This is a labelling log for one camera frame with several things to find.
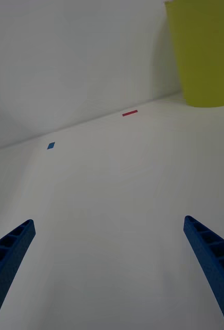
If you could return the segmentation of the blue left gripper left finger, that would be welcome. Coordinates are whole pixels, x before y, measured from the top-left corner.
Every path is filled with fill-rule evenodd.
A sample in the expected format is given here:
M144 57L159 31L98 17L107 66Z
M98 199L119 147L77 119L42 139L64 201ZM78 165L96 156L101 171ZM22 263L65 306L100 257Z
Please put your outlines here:
M29 219L0 239L0 309L35 235Z

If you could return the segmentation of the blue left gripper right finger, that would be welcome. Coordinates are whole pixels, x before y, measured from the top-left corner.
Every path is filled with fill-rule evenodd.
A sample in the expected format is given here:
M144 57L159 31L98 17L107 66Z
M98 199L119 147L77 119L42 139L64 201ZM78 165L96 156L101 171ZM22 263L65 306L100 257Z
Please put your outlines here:
M191 216L185 217L183 231L224 316L224 239Z

